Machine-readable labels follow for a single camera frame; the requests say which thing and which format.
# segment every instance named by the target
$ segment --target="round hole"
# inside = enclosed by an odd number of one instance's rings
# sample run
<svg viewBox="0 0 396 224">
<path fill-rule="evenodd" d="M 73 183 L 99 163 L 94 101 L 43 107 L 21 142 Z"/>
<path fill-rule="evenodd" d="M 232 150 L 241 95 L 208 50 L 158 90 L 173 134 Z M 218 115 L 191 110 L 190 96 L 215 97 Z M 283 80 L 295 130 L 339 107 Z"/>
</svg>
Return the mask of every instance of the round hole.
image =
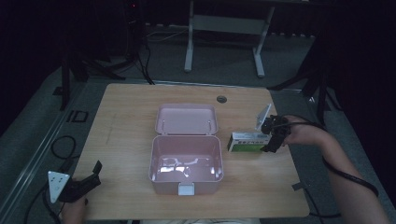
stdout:
<svg viewBox="0 0 396 224">
<path fill-rule="evenodd" d="M 218 96 L 217 100 L 219 103 L 224 104 L 227 102 L 227 97 L 220 95 Z"/>
</svg>

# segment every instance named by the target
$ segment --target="black cable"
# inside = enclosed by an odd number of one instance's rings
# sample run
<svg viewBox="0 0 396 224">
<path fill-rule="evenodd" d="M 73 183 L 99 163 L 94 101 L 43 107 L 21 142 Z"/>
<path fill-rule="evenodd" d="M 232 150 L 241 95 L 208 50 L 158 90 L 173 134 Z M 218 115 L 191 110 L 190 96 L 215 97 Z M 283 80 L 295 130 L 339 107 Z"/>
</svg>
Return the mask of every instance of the black cable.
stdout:
<svg viewBox="0 0 396 224">
<path fill-rule="evenodd" d="M 72 149 L 70 150 L 70 153 L 69 153 L 69 155 L 68 155 L 67 157 L 60 156 L 58 153 L 55 152 L 55 147 L 54 147 L 55 144 L 56 144 L 59 140 L 61 140 L 61 139 L 63 139 L 63 138 L 71 139 L 72 142 L 73 142 Z M 55 140 L 52 142 L 52 144 L 50 145 L 50 150 L 51 150 L 53 156 L 55 156 L 55 157 L 58 158 L 58 159 L 61 159 L 61 160 L 76 159 L 76 158 L 79 157 L 79 155 L 73 156 L 74 152 L 76 151 L 76 146 L 77 146 L 77 143 L 76 143 L 76 139 L 75 139 L 74 137 L 72 137 L 72 136 L 70 136 L 70 135 L 64 135 L 64 136 L 61 136 L 61 137 L 55 139 Z"/>
<path fill-rule="evenodd" d="M 369 182 L 367 182 L 367 181 L 365 181 L 365 180 L 363 180 L 363 179 L 360 179 L 360 178 L 358 178 L 358 177 L 356 177 L 356 176 L 354 176 L 354 175 L 350 175 L 350 174 L 347 174 L 347 173 L 344 173 L 344 172 L 342 172 L 342 171 L 339 171 L 339 170 L 335 169 L 335 168 L 334 168 L 332 165 L 330 165 L 324 158 L 322 158 L 322 160 L 323 160 L 324 165 L 325 165 L 331 172 L 335 173 L 336 175 L 340 175 L 341 177 L 343 177 L 343 178 L 345 178 L 345 179 L 347 179 L 347 180 L 350 180 L 350 181 L 352 181 L 352 182 L 354 182 L 354 183 L 360 184 L 360 185 L 366 187 L 367 189 L 370 189 L 370 190 L 373 192 L 373 194 L 375 194 L 375 196 L 378 197 L 378 194 L 379 194 L 379 193 L 378 193 L 378 189 L 377 189 L 374 185 L 372 185 L 372 184 L 370 184 Z"/>
<path fill-rule="evenodd" d="M 151 57 L 151 50 L 149 48 L 149 45 L 147 44 L 147 41 L 146 41 L 146 50 L 148 51 L 148 59 L 146 60 L 145 71 L 146 71 L 146 75 L 149 77 L 149 59 Z"/>
<path fill-rule="evenodd" d="M 49 216 L 52 217 L 53 221 L 56 224 L 61 224 L 61 220 L 59 219 L 59 216 L 55 214 L 52 209 L 50 208 L 49 202 L 47 200 L 47 189 L 44 189 L 44 191 L 41 194 L 42 199 L 43 199 L 43 204 L 46 207 L 47 211 L 49 212 Z"/>
<path fill-rule="evenodd" d="M 61 209 L 59 209 L 58 216 L 62 213 L 62 210 L 64 210 L 64 205 L 65 205 L 65 204 L 66 204 L 66 203 L 62 204 Z"/>
<path fill-rule="evenodd" d="M 289 122 L 289 123 L 284 123 L 284 124 L 278 124 L 272 126 L 272 128 L 279 128 L 279 127 L 284 127 L 284 126 L 291 126 L 291 125 L 297 125 L 297 124 L 304 124 L 304 125 L 311 125 L 317 128 L 320 128 L 323 130 L 323 127 L 320 124 L 317 124 L 315 122 L 310 122 L 310 121 L 304 121 L 304 122 Z"/>
<path fill-rule="evenodd" d="M 303 120 L 305 120 L 305 123 L 302 123 L 302 124 L 311 125 L 311 126 L 320 128 L 321 130 L 327 132 L 326 128 L 325 128 L 323 125 L 318 124 L 318 123 L 315 123 L 315 122 L 312 122 L 312 121 L 310 121 L 309 119 L 304 118 L 303 116 L 294 115 L 294 114 L 286 114 L 286 115 L 282 115 L 281 117 L 282 117 L 282 118 L 285 118 L 286 116 L 294 116 L 294 117 L 297 117 L 297 118 L 299 118 L 299 119 L 303 119 Z"/>
<path fill-rule="evenodd" d="M 317 213 L 318 213 L 318 218 L 319 218 L 320 223 L 323 224 L 323 223 L 324 223 L 324 222 L 323 222 L 323 218 L 322 218 L 322 216 L 321 216 L 321 214 L 320 214 L 320 212 L 319 212 L 318 206 L 317 206 L 317 204 L 315 203 L 315 201 L 314 201 L 314 199 L 313 199 L 311 193 L 309 193 L 309 191 L 308 191 L 307 189 L 304 189 L 304 190 L 305 190 L 305 192 L 306 192 L 306 195 L 308 195 L 308 198 L 311 200 L 312 204 L 314 205 L 315 210 L 316 210 Z"/>
<path fill-rule="evenodd" d="M 69 138 L 69 139 L 71 139 L 72 142 L 73 142 L 73 146 L 72 146 L 72 148 L 71 148 L 71 150 L 70 150 L 70 153 L 68 154 L 67 157 L 63 157 L 63 156 L 60 156 L 59 154 L 57 154 L 57 153 L 55 152 L 55 147 L 54 147 L 55 144 L 56 144 L 59 140 L 64 139 L 64 138 Z M 75 152 L 75 150 L 76 150 L 76 146 L 77 146 L 77 144 L 76 144 L 76 139 L 75 139 L 74 137 L 70 136 L 70 135 L 64 135 L 64 136 L 58 137 L 58 138 L 56 138 L 56 139 L 52 142 L 52 144 L 51 144 L 51 146 L 50 146 L 50 149 L 51 149 L 51 152 L 52 152 L 53 156 L 55 156 L 55 157 L 58 158 L 58 159 L 65 160 L 65 162 L 62 164 L 62 166 L 59 168 L 59 171 L 60 171 L 60 172 L 62 172 L 62 173 L 67 172 L 67 171 L 69 170 L 69 168 L 70 168 L 72 162 L 73 162 L 73 159 L 79 157 L 79 155 L 73 156 L 73 154 L 74 154 L 74 152 Z M 47 194 L 47 189 L 48 189 L 49 187 L 50 187 L 50 186 L 49 186 L 49 183 L 48 183 L 48 181 L 47 181 L 46 184 L 45 184 L 43 187 L 41 187 L 41 189 L 37 192 L 37 194 L 35 195 L 35 197 L 33 198 L 33 200 L 30 201 L 30 203 L 29 203 L 29 205 L 28 205 L 28 208 L 27 208 L 27 210 L 26 210 L 26 212 L 25 212 L 24 218 L 23 218 L 23 223 L 24 223 L 24 224 L 27 224 L 30 211 L 32 210 L 32 207 L 33 207 L 35 201 L 37 200 L 38 196 L 40 196 L 40 194 L 42 194 L 42 197 L 43 197 L 43 204 L 46 206 L 47 210 L 49 211 L 49 215 L 54 219 L 55 223 L 57 223 L 57 224 L 58 224 L 58 223 L 61 223 L 60 221 L 58 222 L 58 220 L 59 220 L 59 215 L 57 216 L 57 215 L 51 210 L 50 206 L 48 205 L 48 201 L 47 201 L 46 194 Z"/>
<path fill-rule="evenodd" d="M 143 65 L 142 59 L 140 58 L 140 55 L 139 55 L 139 54 L 137 54 L 137 60 L 138 60 L 139 63 L 140 63 L 140 67 L 142 68 L 141 72 L 142 72 L 143 77 L 145 78 L 145 80 L 148 82 L 148 84 L 150 84 L 150 85 L 155 85 L 155 83 L 154 83 L 154 82 L 152 81 L 152 79 L 149 77 L 148 69 L 147 69 L 147 67 L 146 67 L 145 65 Z"/>
<path fill-rule="evenodd" d="M 30 201 L 29 206 L 27 207 L 27 210 L 25 212 L 24 218 L 23 218 L 23 223 L 27 224 L 27 219 L 29 218 L 30 210 L 32 210 L 33 204 L 35 203 L 35 200 L 37 200 L 38 196 L 40 196 L 41 192 L 43 192 L 46 188 L 49 187 L 49 184 L 46 183 L 35 195 L 32 201 Z"/>
<path fill-rule="evenodd" d="M 341 213 L 333 214 L 333 215 L 319 215 L 315 213 L 309 213 L 309 216 L 312 217 L 322 217 L 322 218 L 338 218 L 341 217 Z"/>
</svg>

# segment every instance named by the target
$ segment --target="container latch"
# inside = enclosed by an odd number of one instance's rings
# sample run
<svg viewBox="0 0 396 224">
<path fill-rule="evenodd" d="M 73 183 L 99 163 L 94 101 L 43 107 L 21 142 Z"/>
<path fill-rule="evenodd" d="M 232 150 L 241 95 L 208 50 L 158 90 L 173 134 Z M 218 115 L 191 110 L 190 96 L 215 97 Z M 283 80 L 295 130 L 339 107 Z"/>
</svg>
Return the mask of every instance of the container latch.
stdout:
<svg viewBox="0 0 396 224">
<path fill-rule="evenodd" d="M 194 195 L 194 183 L 178 183 L 178 195 Z"/>
</svg>

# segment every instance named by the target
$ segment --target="table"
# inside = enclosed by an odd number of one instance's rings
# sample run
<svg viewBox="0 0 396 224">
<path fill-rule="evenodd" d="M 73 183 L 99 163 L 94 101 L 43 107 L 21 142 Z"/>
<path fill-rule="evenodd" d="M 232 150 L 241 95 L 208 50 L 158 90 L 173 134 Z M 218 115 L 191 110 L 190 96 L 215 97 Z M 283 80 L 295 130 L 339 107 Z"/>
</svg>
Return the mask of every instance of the table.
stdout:
<svg viewBox="0 0 396 224">
<path fill-rule="evenodd" d="M 217 101 L 219 95 L 227 102 Z M 224 178 L 216 193 L 156 194 L 149 180 L 158 108 L 164 103 L 211 104 L 216 109 Z M 92 124 L 74 177 L 103 164 L 102 185 L 88 194 L 87 219 L 305 217 L 309 208 L 288 147 L 277 153 L 228 152 L 231 132 L 254 131 L 272 103 L 258 88 L 110 84 Z M 274 107 L 271 114 L 276 114 Z"/>
</svg>

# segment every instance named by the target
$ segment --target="person's arm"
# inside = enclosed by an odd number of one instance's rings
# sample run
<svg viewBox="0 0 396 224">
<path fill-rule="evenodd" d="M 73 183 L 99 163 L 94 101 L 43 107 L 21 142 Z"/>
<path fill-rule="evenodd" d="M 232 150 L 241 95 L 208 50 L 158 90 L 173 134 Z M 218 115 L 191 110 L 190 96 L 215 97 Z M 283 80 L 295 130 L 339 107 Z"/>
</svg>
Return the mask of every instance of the person's arm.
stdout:
<svg viewBox="0 0 396 224">
<path fill-rule="evenodd" d="M 289 122 L 304 121 L 287 116 Z M 315 145 L 335 169 L 363 179 L 338 141 L 329 133 L 310 125 L 292 125 L 284 144 Z M 366 187 L 329 172 L 332 192 L 345 223 L 390 223 L 375 194 Z"/>
<path fill-rule="evenodd" d="M 85 196 L 73 203 L 65 203 L 62 209 L 64 224 L 82 224 L 85 217 Z"/>
</svg>

